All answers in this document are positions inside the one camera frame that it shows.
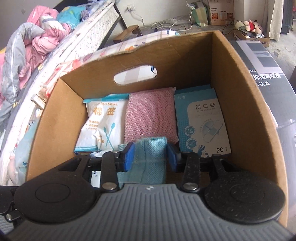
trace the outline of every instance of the cotton swab illustration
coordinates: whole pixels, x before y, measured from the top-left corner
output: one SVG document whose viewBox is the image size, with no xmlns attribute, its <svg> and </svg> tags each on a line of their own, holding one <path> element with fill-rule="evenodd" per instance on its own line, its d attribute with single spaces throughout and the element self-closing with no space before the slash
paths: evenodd
<svg viewBox="0 0 296 241">
<path fill-rule="evenodd" d="M 104 127 L 104 132 L 105 132 L 105 134 L 106 134 L 106 138 L 107 138 L 106 147 L 107 147 L 108 142 L 109 142 L 109 143 L 110 143 L 110 146 L 111 146 L 111 148 L 112 148 L 113 150 L 114 150 L 114 148 L 113 148 L 113 146 L 112 146 L 112 144 L 111 144 L 109 138 L 110 138 L 111 132 L 112 132 L 112 130 L 114 129 L 114 127 L 115 127 L 115 123 L 113 123 L 113 124 L 111 125 L 111 131 L 109 132 L 109 136 L 107 136 L 107 129 L 106 129 L 106 127 Z"/>
</svg>

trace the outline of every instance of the white plastic package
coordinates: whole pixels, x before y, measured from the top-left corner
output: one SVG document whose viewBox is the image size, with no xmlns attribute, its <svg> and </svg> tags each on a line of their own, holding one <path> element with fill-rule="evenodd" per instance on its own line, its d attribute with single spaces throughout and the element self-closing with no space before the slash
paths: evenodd
<svg viewBox="0 0 296 241">
<path fill-rule="evenodd" d="M 88 120 L 81 129 L 74 151 L 117 150 L 124 141 L 124 122 L 128 94 L 86 99 Z"/>
</svg>

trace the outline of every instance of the pink sponge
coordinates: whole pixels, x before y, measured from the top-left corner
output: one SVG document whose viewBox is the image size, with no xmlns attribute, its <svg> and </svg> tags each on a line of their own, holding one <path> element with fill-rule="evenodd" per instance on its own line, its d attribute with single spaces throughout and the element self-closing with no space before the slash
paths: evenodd
<svg viewBox="0 0 296 241">
<path fill-rule="evenodd" d="M 166 137 L 178 141 L 174 104 L 175 88 L 141 91 L 129 95 L 124 142 L 142 137 Z"/>
</svg>

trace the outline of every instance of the folded teal towel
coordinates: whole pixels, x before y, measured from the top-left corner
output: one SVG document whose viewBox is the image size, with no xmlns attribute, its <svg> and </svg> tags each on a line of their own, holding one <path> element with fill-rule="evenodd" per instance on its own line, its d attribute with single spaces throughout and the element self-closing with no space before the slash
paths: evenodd
<svg viewBox="0 0 296 241">
<path fill-rule="evenodd" d="M 137 140 L 133 165 L 128 172 L 118 172 L 119 186 L 124 183 L 162 184 L 165 182 L 166 137 L 150 137 Z M 119 151 L 126 144 L 118 145 Z"/>
</svg>

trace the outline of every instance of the gray product box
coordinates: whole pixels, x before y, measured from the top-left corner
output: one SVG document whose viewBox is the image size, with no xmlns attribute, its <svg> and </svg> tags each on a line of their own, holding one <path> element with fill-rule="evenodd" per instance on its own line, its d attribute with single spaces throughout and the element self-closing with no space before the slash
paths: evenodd
<svg viewBox="0 0 296 241">
<path fill-rule="evenodd" d="M 277 122 L 288 179 L 288 218 L 291 218 L 296 216 L 296 94 L 282 69 L 259 41 L 230 43 L 248 67 Z"/>
</svg>

